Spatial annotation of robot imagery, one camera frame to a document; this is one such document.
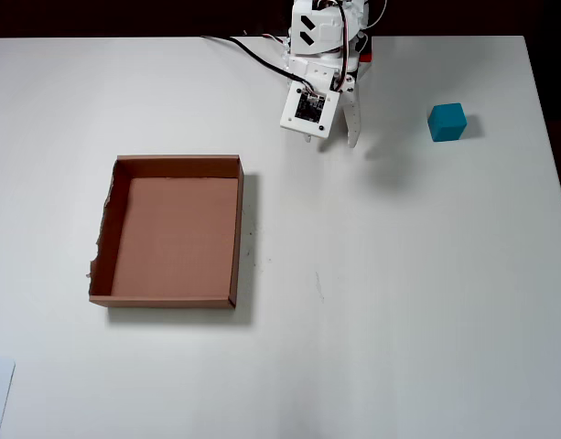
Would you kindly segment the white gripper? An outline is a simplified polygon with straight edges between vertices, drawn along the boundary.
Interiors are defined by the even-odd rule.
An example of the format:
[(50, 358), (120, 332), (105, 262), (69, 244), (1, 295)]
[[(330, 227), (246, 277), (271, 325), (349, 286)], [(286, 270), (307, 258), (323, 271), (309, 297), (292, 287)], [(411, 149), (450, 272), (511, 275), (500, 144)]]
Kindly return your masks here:
[[(323, 53), (310, 56), (286, 56), (286, 67), (290, 73), (307, 80), (317, 93), (340, 92), (340, 108), (347, 125), (347, 144), (354, 148), (361, 133), (361, 107), (359, 93), (355, 88), (347, 88), (354, 82), (358, 70), (358, 54), (351, 53), (344, 58), (341, 53)], [(324, 138), (313, 134), (303, 134), (306, 143), (320, 142)]]

